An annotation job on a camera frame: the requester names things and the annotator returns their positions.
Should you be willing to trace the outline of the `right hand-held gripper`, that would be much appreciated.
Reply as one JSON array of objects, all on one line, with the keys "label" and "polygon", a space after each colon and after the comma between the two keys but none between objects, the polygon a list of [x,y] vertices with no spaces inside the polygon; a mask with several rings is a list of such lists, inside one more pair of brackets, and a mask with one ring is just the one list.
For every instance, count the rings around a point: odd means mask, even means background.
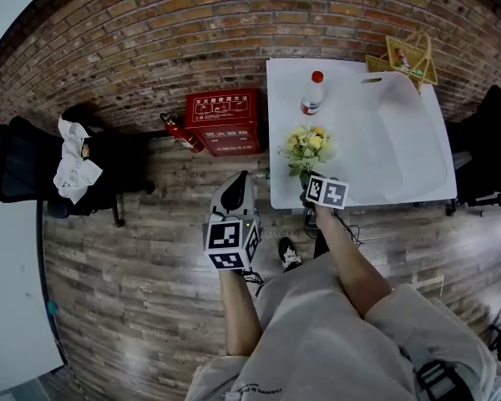
[{"label": "right hand-held gripper", "polygon": [[305,228],[317,228],[315,205],[343,210],[349,185],[322,175],[300,175]]}]

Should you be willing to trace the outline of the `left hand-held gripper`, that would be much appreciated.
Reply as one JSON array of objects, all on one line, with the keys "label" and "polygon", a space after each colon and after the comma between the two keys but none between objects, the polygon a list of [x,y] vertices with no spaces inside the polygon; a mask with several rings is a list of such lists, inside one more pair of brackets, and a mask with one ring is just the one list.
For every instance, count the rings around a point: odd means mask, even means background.
[{"label": "left hand-held gripper", "polygon": [[[235,215],[222,216],[222,210]],[[210,221],[203,225],[204,254],[218,271],[250,271],[261,242],[255,189],[248,171],[229,177],[212,195]]]}]

